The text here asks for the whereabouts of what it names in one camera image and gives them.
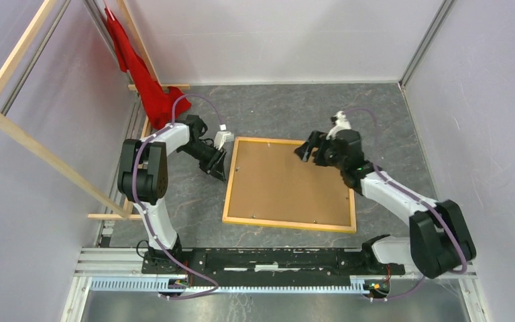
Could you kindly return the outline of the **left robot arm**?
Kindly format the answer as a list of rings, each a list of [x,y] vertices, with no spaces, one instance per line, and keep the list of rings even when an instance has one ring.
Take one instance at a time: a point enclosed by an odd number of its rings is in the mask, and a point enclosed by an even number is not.
[[[202,172],[226,180],[223,146],[233,136],[224,123],[214,138],[204,136],[207,130],[198,115],[187,115],[145,138],[126,139],[122,145],[117,188],[141,215],[148,233],[147,256],[158,259],[167,273],[178,272],[184,264],[180,238],[165,202],[169,155],[184,152],[198,161]]]

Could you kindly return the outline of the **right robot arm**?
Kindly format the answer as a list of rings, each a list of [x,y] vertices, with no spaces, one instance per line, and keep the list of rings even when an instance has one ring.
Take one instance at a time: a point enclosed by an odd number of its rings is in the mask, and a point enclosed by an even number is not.
[[[477,251],[460,206],[450,199],[424,197],[392,179],[365,158],[357,131],[344,129],[333,136],[313,131],[294,153],[303,162],[336,168],[348,188],[408,226],[407,238],[384,235],[367,243],[369,250],[360,256],[366,272],[377,274],[387,264],[414,266],[430,279],[447,272],[467,272]]]

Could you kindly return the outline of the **red cloth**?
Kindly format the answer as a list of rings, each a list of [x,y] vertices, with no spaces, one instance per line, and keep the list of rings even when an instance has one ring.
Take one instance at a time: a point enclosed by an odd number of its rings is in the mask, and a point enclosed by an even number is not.
[[[161,129],[172,119],[172,106],[184,93],[178,87],[164,92],[151,77],[144,60],[135,52],[129,38],[113,12],[104,8],[106,27],[114,43],[115,54],[122,72],[129,72],[139,93],[151,126]]]

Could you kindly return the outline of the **wooden rack frame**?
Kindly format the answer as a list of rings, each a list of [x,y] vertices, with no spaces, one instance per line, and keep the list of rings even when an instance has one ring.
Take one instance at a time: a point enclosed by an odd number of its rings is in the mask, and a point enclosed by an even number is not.
[[[28,23],[26,29],[18,39],[16,45],[10,51],[8,57],[0,67],[0,95],[55,5],[55,1],[42,2],[31,21]],[[91,213],[88,215],[88,218],[96,220],[139,219],[139,215],[133,215],[130,209],[123,208],[119,203],[116,203],[105,193],[100,191],[76,170],[65,163],[65,161],[57,157],[57,155],[49,151],[49,149],[43,146],[39,141],[31,137],[26,131],[8,119],[6,114],[6,111],[0,111],[0,130],[3,133],[19,143],[26,150],[30,151],[33,155],[49,164],[62,176],[67,178],[111,211],[110,214]]]

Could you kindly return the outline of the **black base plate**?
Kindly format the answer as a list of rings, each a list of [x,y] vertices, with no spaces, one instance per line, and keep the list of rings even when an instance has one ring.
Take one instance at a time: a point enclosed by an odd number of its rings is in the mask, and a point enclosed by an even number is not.
[[[171,275],[176,286],[348,286],[351,276],[400,276],[367,248],[192,248],[173,262],[142,258],[144,274]]]

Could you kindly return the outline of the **aluminium rail base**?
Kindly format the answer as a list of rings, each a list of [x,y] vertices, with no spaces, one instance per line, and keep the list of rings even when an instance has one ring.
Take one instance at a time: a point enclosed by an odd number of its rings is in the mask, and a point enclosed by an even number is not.
[[[420,280],[407,264],[382,264],[347,248],[192,248],[178,266],[144,249],[81,251],[62,313],[80,321],[92,290],[157,294],[360,294],[392,280]]]

